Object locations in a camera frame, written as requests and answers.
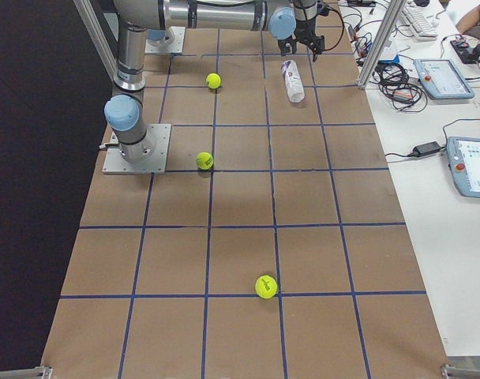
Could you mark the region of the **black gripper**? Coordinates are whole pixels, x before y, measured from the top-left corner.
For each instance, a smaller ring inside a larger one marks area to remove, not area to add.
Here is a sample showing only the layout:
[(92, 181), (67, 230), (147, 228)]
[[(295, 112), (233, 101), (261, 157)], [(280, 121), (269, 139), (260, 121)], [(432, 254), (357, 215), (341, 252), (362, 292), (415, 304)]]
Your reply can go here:
[(328, 5), (324, 1), (292, 1), (295, 15), (295, 30), (286, 39), (279, 39), (280, 55), (286, 56), (287, 50), (296, 50), (301, 43), (313, 52), (313, 62), (318, 60), (320, 50), (325, 49), (324, 37), (316, 35), (316, 19), (329, 15)]

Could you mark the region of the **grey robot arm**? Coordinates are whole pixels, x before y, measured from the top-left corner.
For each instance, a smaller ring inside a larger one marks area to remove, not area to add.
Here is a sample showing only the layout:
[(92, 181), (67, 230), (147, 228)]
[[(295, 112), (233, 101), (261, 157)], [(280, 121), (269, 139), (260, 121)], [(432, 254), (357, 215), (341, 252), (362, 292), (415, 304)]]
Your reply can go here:
[(242, 137), (297, 137), (317, 120), (292, 122), (306, 107), (294, 60), (299, 45), (327, 48), (315, 33), (319, 1), (117, 1), (114, 92), (104, 108), (112, 130), (105, 171), (175, 170), (177, 122), (189, 141), (209, 137), (199, 171), (264, 171)]

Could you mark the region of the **tennis ball near arm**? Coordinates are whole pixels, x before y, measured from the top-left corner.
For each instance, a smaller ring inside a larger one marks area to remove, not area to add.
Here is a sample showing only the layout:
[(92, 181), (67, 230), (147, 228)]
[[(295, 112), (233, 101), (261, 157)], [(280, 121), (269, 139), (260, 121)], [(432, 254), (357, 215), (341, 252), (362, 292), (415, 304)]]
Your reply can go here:
[(222, 84), (222, 79), (221, 76), (218, 73), (210, 73), (206, 79), (206, 85), (210, 89), (217, 89), (221, 86)]

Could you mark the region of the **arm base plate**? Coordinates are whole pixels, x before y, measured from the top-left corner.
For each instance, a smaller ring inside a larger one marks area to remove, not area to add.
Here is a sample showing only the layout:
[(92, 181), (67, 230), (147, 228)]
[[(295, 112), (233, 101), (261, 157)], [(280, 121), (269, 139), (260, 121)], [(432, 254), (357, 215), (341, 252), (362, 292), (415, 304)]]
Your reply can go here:
[(145, 45), (145, 54), (181, 54), (185, 34), (185, 27), (172, 26), (167, 30), (149, 29)]
[(102, 172), (104, 174), (164, 174), (171, 139), (171, 124), (147, 124), (145, 138), (134, 145), (122, 144), (115, 132), (108, 143)]

